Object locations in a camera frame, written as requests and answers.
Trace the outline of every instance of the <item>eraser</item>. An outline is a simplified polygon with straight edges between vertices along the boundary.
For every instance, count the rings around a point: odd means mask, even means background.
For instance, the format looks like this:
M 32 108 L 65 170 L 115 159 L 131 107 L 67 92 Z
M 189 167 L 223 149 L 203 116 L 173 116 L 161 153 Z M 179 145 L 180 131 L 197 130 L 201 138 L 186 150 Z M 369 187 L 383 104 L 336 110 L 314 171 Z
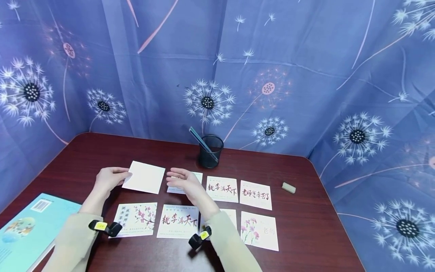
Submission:
M 282 188 L 286 190 L 287 192 L 290 192 L 294 194 L 296 192 L 296 187 L 291 186 L 290 184 L 287 184 L 285 182 L 282 183 Z

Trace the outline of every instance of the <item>teal book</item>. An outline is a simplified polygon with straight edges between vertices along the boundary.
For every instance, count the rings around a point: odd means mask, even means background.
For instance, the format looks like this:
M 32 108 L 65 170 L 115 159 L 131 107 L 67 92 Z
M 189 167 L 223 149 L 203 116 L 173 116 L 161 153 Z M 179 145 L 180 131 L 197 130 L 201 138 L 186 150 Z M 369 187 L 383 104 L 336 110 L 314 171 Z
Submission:
M 67 218 L 80 206 L 40 194 L 0 229 L 0 271 L 33 271 L 54 247 Z

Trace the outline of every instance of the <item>left hand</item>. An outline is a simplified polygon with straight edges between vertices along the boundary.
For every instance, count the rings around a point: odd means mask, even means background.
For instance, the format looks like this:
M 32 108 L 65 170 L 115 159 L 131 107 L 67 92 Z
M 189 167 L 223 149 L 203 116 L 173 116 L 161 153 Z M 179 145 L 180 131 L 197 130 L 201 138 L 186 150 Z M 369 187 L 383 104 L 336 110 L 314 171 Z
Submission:
M 128 170 L 128 168 L 122 167 L 106 167 L 101 169 L 95 180 L 93 191 L 104 194 L 108 198 L 113 188 L 123 184 L 124 180 L 132 175 Z

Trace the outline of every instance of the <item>wooden table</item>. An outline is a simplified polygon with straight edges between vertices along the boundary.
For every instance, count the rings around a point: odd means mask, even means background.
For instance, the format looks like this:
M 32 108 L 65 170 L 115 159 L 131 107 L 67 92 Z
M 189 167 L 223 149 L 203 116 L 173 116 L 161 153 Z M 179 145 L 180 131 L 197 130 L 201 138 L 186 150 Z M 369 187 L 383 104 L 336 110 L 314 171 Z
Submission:
M 208 175 L 236 178 L 271 187 L 273 211 L 229 202 L 220 208 L 276 218 L 279 252 L 248 246 L 264 271 L 364 271 L 334 208 L 306 158 L 224 149 L 217 168 L 202 169 L 196 162 L 199 147 L 104 134 L 77 136 L 42 173 L 0 214 L 5 225 L 21 209 L 44 192 L 83 203 L 95 175 L 108 166 L 129 167 L 141 161 L 169 169 L 186 168 Z M 292 195 L 281 189 L 285 181 L 297 188 Z M 112 221 L 120 203 L 158 202 L 152 236 L 107 239 L 101 237 L 89 262 L 89 271 L 222 271 L 210 243 L 197 254 L 187 240 L 156 238 L 163 204 L 191 205 L 185 195 L 166 193 L 162 183 L 158 195 L 117 189 L 107 205 L 105 218 Z M 48 257 L 39 265 L 40 271 Z

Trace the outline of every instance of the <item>dandelion print curtain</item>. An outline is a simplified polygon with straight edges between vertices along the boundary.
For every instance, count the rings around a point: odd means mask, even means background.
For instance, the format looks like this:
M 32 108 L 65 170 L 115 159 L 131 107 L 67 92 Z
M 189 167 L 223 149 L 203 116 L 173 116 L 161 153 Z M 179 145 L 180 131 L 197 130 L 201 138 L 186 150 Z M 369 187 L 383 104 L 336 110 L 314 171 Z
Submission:
M 367 271 L 435 271 L 434 18 L 432 0 L 5 0 L 0 206 L 80 133 L 193 126 L 307 157 Z

